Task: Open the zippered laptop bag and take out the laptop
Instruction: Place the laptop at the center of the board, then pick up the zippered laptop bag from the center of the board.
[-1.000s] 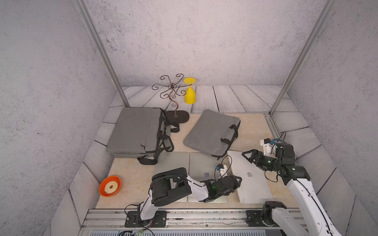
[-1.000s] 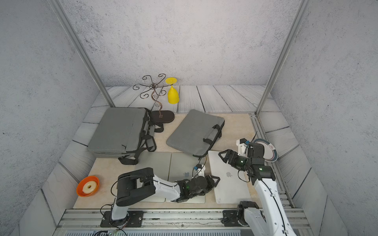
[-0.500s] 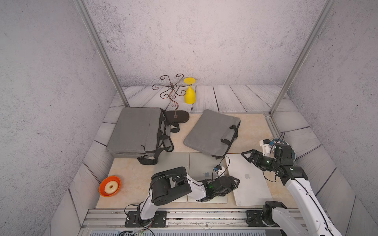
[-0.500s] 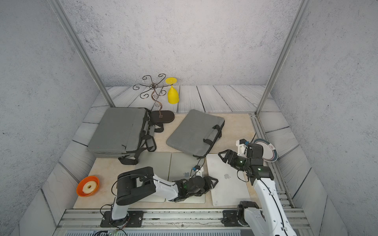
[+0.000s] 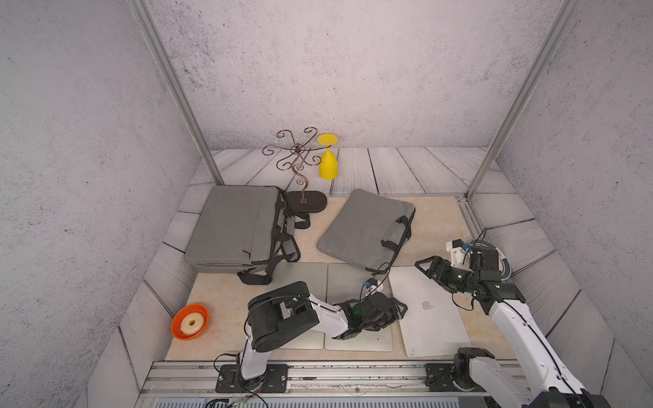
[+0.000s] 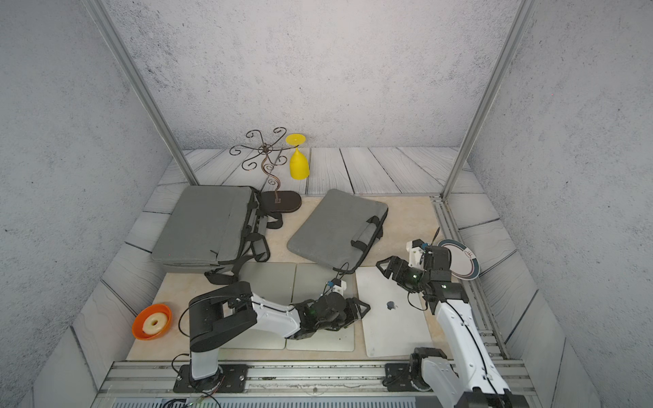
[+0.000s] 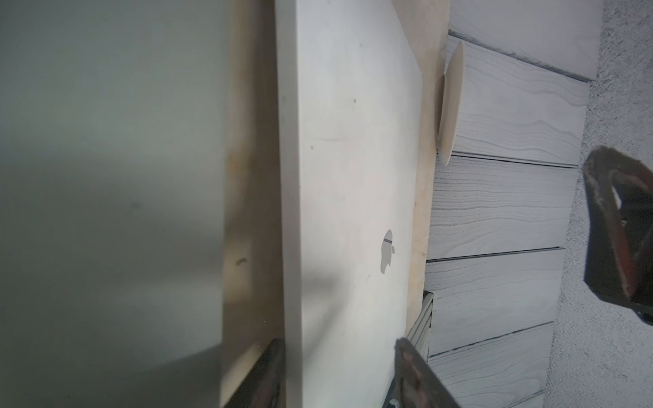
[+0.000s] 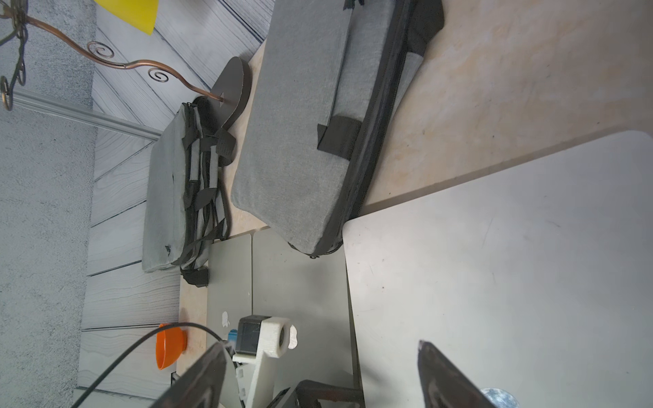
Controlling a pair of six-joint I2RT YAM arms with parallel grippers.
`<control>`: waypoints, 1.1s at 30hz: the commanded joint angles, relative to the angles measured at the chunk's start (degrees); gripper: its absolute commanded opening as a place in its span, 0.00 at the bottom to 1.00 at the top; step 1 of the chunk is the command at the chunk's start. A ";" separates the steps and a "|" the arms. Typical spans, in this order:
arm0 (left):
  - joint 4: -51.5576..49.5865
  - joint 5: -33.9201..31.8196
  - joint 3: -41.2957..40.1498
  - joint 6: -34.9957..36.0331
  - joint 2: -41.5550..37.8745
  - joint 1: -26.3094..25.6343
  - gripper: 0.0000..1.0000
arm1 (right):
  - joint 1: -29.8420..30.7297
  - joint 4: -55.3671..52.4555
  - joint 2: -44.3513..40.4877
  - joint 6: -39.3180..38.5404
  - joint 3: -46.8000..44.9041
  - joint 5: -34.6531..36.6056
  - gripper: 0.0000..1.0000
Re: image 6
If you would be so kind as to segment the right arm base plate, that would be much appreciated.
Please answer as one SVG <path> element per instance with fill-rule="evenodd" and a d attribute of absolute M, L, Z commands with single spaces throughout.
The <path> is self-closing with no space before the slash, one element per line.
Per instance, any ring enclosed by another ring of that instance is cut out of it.
<path fill-rule="evenodd" d="M 384 366 L 382 385 L 389 392 L 435 392 L 444 389 L 455 391 L 459 375 L 448 360 L 428 358 L 414 368 L 410 363 L 388 363 Z"/>

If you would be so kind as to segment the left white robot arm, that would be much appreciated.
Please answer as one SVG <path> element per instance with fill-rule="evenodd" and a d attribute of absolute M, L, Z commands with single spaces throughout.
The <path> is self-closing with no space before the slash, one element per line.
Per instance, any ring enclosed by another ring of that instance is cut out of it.
<path fill-rule="evenodd" d="M 356 297 L 328 292 L 318 299 L 281 305 L 253 293 L 248 282 L 194 297 L 188 304 L 190 380 L 218 375 L 219 349 L 249 329 L 304 340 L 320 331 L 338 332 L 362 320 L 371 306 Z"/>

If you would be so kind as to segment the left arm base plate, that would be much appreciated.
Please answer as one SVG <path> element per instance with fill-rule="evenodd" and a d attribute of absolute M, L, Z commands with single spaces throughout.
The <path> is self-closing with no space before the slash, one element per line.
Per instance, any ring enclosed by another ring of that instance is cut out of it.
<path fill-rule="evenodd" d="M 216 374 L 195 379 L 190 373 L 190 364 L 182 365 L 173 386 L 175 394 L 201 393 L 241 394 L 245 390 L 248 365 L 221 365 Z"/>

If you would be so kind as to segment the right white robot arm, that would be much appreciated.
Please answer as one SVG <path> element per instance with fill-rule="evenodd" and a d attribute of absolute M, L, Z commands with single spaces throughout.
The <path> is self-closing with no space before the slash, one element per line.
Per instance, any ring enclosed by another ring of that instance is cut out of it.
<path fill-rule="evenodd" d="M 453 240 L 410 241 L 406 251 L 407 260 L 392 256 L 376 267 L 407 292 L 421 294 L 452 353 L 415 348 L 408 363 L 386 365 L 384 387 L 432 392 L 443 407 L 526 407 L 525 396 L 514 394 L 496 369 L 474 322 L 463 287 L 481 272 L 474 253 Z"/>

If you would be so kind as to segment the grey zippered laptop bag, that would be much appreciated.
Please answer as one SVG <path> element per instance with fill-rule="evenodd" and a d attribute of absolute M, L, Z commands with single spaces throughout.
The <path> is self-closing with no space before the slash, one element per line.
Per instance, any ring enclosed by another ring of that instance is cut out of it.
<path fill-rule="evenodd" d="M 235 272 L 265 262 L 267 217 L 247 186 L 191 186 L 180 196 L 154 246 L 152 259 L 179 272 Z"/>

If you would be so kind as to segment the silver apple laptop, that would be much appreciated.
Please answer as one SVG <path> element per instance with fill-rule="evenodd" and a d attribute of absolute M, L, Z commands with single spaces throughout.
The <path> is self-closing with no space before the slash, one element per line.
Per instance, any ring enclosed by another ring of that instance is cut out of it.
<path fill-rule="evenodd" d="M 276 304 L 289 305 L 294 290 L 295 263 L 246 263 L 240 280 L 249 282 L 253 293 Z M 222 346 L 223 349 L 283 350 L 284 337 L 250 328 Z"/>

